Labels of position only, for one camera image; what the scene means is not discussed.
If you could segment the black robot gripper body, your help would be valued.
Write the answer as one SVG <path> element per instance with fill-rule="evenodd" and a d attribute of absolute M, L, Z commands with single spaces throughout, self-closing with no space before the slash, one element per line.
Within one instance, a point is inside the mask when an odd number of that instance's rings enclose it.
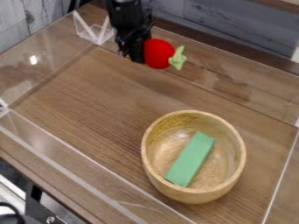
<path fill-rule="evenodd" d="M 142 0 L 105 0 L 109 22 L 116 30 L 115 41 L 119 53 L 124 55 L 124 44 L 131 39 L 151 38 L 154 26 L 152 10 Z"/>

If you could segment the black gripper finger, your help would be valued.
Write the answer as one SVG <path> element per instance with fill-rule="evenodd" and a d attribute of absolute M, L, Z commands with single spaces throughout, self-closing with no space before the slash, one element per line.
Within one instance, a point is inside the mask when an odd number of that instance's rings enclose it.
<path fill-rule="evenodd" d="M 124 44 L 124 55 L 130 57 L 131 61 L 139 64 L 146 63 L 144 59 L 144 39 L 134 38 Z"/>

